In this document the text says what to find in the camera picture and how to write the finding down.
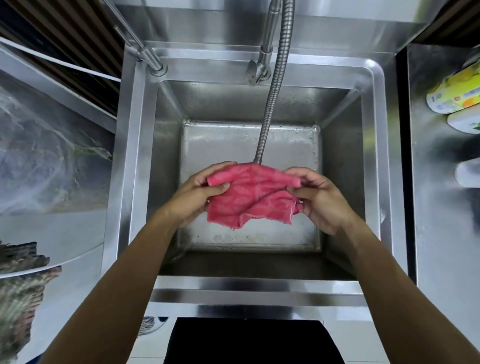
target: red cloth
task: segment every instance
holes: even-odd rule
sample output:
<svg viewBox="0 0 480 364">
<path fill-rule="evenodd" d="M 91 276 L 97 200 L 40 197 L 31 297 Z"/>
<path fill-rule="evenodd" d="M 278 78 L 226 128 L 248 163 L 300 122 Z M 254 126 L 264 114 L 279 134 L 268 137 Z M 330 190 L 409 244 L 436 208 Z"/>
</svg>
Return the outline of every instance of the red cloth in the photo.
<svg viewBox="0 0 480 364">
<path fill-rule="evenodd" d="M 300 178 L 256 163 L 235 164 L 207 178 L 209 186 L 230 182 L 221 195 L 210 197 L 208 222 L 239 229 L 251 218 L 292 224 L 292 215 L 303 211 L 300 200 L 285 189 L 300 187 Z"/>
</svg>

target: white container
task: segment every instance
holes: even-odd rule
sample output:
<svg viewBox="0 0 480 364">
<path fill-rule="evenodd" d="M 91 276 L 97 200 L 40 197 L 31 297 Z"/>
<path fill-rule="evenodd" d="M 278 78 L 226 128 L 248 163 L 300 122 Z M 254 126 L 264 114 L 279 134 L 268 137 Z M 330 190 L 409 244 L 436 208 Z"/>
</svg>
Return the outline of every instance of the white container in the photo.
<svg viewBox="0 0 480 364">
<path fill-rule="evenodd" d="M 480 158 L 458 163 L 455 167 L 455 179 L 463 187 L 480 188 Z"/>
<path fill-rule="evenodd" d="M 480 134 L 480 104 L 448 115 L 447 123 L 461 132 Z"/>
</svg>

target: plastic wrap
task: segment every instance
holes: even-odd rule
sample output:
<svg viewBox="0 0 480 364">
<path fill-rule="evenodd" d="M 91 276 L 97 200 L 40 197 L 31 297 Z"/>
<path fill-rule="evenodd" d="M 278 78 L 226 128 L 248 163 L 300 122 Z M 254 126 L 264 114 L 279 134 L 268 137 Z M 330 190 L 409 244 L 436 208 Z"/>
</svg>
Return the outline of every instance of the plastic wrap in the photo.
<svg viewBox="0 0 480 364">
<path fill-rule="evenodd" d="M 112 143 L 112 134 L 0 73 L 0 215 L 105 208 Z"/>
</svg>

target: sink basin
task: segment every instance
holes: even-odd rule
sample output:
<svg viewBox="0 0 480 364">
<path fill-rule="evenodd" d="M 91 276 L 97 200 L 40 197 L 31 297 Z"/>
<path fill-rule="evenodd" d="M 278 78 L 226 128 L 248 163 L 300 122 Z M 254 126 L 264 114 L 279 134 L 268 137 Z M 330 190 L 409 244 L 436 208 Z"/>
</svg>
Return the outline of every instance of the sink basin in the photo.
<svg viewBox="0 0 480 364">
<path fill-rule="evenodd" d="M 125 53 L 103 273 L 190 175 L 251 162 L 258 142 L 269 81 L 244 82 L 257 48 L 163 43 L 156 51 L 168 65 L 160 78 Z M 331 179 L 406 270 L 394 61 L 305 52 L 291 50 L 263 164 Z M 292 225 L 255 219 L 235 231 L 202 214 L 174 237 L 149 309 L 235 316 L 214 308 L 242 307 L 245 316 L 265 306 L 289 307 L 290 318 L 299 308 L 303 318 L 369 316 L 339 241 L 302 214 Z"/>
</svg>

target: flexible metal hose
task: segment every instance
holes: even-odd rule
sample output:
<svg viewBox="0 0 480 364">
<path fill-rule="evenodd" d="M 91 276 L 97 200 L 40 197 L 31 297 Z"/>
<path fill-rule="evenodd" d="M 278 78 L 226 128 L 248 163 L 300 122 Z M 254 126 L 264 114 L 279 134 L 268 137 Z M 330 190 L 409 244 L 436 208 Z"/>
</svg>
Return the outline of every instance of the flexible metal hose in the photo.
<svg viewBox="0 0 480 364">
<path fill-rule="evenodd" d="M 280 28 L 280 41 L 278 43 L 278 54 L 276 57 L 275 68 L 272 74 L 272 83 L 268 92 L 267 104 L 265 105 L 264 121 L 260 131 L 257 152 L 255 153 L 254 163 L 261 164 L 264 155 L 265 143 L 267 141 L 270 123 L 272 122 L 273 109 L 282 86 L 283 75 L 287 67 L 288 54 L 290 53 L 290 43 L 292 40 L 293 15 L 295 13 L 295 0 L 283 0 L 282 25 Z"/>
</svg>

